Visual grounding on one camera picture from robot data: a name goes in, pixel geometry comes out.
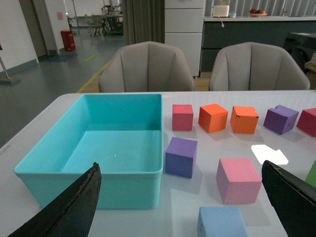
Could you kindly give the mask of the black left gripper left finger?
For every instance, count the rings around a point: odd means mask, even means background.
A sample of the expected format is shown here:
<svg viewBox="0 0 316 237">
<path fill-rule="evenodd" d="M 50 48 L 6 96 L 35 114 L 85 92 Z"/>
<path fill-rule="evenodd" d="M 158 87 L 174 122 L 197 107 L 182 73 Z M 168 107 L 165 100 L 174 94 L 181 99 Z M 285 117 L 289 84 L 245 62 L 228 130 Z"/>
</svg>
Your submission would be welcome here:
<svg viewBox="0 0 316 237">
<path fill-rule="evenodd" d="M 94 163 L 58 197 L 10 236 L 88 236 L 99 199 L 101 181 L 99 164 Z"/>
</svg>

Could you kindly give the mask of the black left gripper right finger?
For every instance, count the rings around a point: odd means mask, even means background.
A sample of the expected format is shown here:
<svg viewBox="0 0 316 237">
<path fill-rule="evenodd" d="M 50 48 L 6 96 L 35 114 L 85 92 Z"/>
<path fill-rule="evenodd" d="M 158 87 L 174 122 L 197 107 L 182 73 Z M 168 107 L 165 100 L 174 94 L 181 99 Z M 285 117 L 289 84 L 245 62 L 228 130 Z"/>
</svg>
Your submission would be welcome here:
<svg viewBox="0 0 316 237">
<path fill-rule="evenodd" d="M 264 161 L 262 183 L 289 237 L 316 235 L 316 189 L 285 169 Z"/>
</svg>

